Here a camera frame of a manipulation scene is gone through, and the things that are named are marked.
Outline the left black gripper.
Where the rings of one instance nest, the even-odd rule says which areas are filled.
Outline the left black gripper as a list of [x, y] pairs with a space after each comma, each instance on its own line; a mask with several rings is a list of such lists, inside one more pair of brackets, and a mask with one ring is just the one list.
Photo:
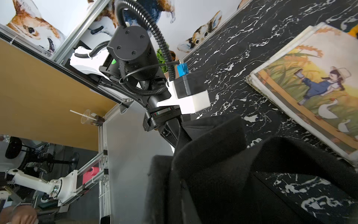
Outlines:
[[178, 105], [157, 106], [159, 96], [151, 96], [146, 103], [146, 112], [143, 119], [143, 128], [149, 132], [157, 131], [171, 146], [178, 142], [180, 123], [182, 122], [181, 110]]

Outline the black canvas tote bag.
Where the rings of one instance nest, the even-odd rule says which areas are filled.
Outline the black canvas tote bag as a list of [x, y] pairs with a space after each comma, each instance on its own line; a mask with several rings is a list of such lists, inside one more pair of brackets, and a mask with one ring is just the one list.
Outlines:
[[144, 224], [355, 224], [358, 175], [302, 141], [247, 147], [239, 116], [179, 124], [173, 156], [152, 159]]

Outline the cream tote bag yellow handles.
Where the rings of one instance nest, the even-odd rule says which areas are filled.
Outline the cream tote bag yellow handles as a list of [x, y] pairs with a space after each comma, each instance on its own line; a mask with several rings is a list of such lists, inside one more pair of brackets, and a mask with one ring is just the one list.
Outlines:
[[308, 26], [246, 82], [353, 167], [358, 165], [358, 28]]

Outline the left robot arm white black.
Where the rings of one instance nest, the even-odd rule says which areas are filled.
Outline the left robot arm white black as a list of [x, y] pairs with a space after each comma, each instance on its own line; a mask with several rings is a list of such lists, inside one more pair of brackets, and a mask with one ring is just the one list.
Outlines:
[[181, 112], [178, 106], [160, 106], [171, 97], [176, 61], [155, 19], [137, 1], [115, 1], [118, 26], [113, 37], [93, 50], [78, 47], [69, 65], [86, 75], [96, 75], [99, 86], [115, 90], [145, 110], [143, 128], [156, 130], [176, 146]]

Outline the person's hand in background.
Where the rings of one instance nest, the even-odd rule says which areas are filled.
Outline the person's hand in background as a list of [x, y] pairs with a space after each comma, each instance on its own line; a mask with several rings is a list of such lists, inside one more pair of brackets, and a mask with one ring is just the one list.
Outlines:
[[13, 209], [9, 222], [11, 224], [35, 224], [36, 210], [30, 205], [21, 205]]

